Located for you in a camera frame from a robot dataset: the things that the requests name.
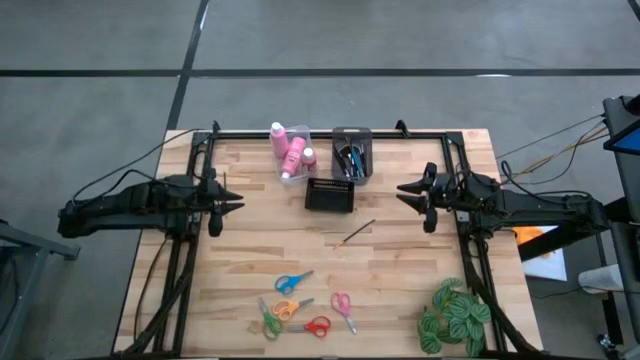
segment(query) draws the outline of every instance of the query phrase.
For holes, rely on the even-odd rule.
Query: scissors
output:
[[[313,274],[313,270],[307,271],[302,275],[282,275],[276,280],[276,290],[280,291],[284,295],[289,295],[293,292],[293,288],[298,283],[309,275]]]
[[[331,307],[333,310],[339,312],[344,319],[347,320],[347,325],[353,333],[356,334],[356,325],[351,319],[351,298],[346,293],[333,293],[331,294]]]
[[[262,332],[264,333],[264,336],[268,340],[277,339],[278,335],[280,335],[280,331],[282,331],[282,323],[269,313],[267,304],[264,303],[264,300],[261,297],[258,298],[258,305],[260,306],[260,311],[262,311],[262,316],[264,316],[264,324],[262,324]]]
[[[317,337],[325,337],[331,327],[331,320],[326,316],[317,316],[305,325],[289,326],[289,332],[305,332],[308,331]]]
[[[312,302],[313,302],[313,298],[303,300],[300,302],[282,300],[273,306],[273,313],[278,315],[280,320],[287,321],[291,319],[291,315],[293,315],[294,311],[298,310],[299,308],[305,305],[309,305]]]

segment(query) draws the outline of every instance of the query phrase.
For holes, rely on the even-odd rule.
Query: leaf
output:
[[[448,279],[444,279],[444,281],[442,282],[442,286],[446,286],[452,289],[455,289],[457,287],[462,286],[462,280],[458,279],[458,278],[448,278]]]
[[[480,340],[474,340],[469,338],[467,340],[467,345],[465,346],[465,350],[467,351],[468,357],[478,357],[480,355],[480,351],[484,349],[484,338]]]
[[[484,327],[472,317],[467,318],[467,330],[473,340],[481,340],[484,336]]]
[[[461,319],[466,319],[469,317],[471,306],[473,306],[474,304],[469,300],[469,298],[463,295],[464,294],[460,293],[459,296],[456,296],[455,299],[449,301],[447,307],[451,309],[451,314],[453,314],[453,316]]]
[[[471,316],[480,323],[486,323],[491,321],[491,310],[487,304],[473,304],[471,306]]]
[[[442,343],[435,334],[424,333],[420,336],[420,348],[427,354],[437,354],[442,350]]]
[[[444,318],[447,319],[447,321],[451,319],[455,319],[455,315],[453,315],[453,312],[451,311],[450,306],[447,306],[444,310],[442,310],[442,316],[444,316]]]
[[[447,303],[447,301],[449,301],[450,296],[451,296],[451,289],[447,286],[436,291],[436,293],[433,294],[433,299],[432,299],[433,307],[436,308],[438,311],[442,312],[442,310],[445,307],[445,304]]]
[[[469,330],[464,320],[453,318],[449,321],[449,335],[454,339],[464,339],[469,336]]]
[[[449,334],[449,328],[440,328],[438,331],[438,339],[445,344],[457,344],[462,341],[462,339],[454,339]]]
[[[470,302],[471,304],[477,304],[477,303],[478,303],[478,301],[476,300],[475,296],[473,296],[473,295],[471,295],[471,294],[469,294],[469,293],[461,293],[461,292],[458,292],[458,296],[460,296],[460,297],[465,297],[465,298],[469,299],[469,302]]]
[[[418,321],[418,334],[423,333],[437,333],[440,329],[440,320],[436,317],[436,314],[425,312],[422,315],[420,321]]]

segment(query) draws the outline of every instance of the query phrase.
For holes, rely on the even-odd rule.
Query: gray floor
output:
[[[0,68],[179,68],[198,3],[4,1]],[[639,32],[629,5],[613,0],[212,1],[194,67],[634,67]],[[276,120],[388,128],[404,119],[415,128],[488,128],[501,154],[601,113],[603,98],[638,93],[639,80],[192,79],[178,128],[208,127],[214,119],[226,129],[263,129]],[[176,84],[169,78],[0,78],[0,217],[59,238],[56,210],[75,190],[160,141]],[[592,125],[508,160],[519,169]],[[530,179],[551,177],[567,161]],[[153,173],[156,162],[151,157],[137,168]],[[563,178],[534,189],[581,189],[603,202],[622,194],[613,156],[598,143],[581,148]],[[77,262],[52,258],[20,357],[107,354],[137,240],[136,232],[103,232],[75,241],[82,246]],[[579,272],[599,265],[595,242],[567,248],[566,261],[569,282],[530,279],[531,292],[574,288]],[[576,293],[533,303],[545,349],[602,357],[593,341],[605,331],[599,298]],[[624,306],[620,312],[625,320]]]

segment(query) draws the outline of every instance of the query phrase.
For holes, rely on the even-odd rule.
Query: green leafy plant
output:
[[[427,354],[442,350],[442,343],[458,344],[467,341],[466,352],[476,357],[484,349],[484,326],[491,321],[489,306],[480,304],[478,299],[466,292],[454,289],[462,287],[462,280],[448,278],[433,294],[432,304],[437,311],[427,311],[418,320],[420,347]]]

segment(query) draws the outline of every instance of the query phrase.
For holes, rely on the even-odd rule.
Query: white bucket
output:
[[[602,293],[607,290],[624,290],[618,264],[581,272],[578,275],[578,284],[582,286],[582,290],[590,294]]]

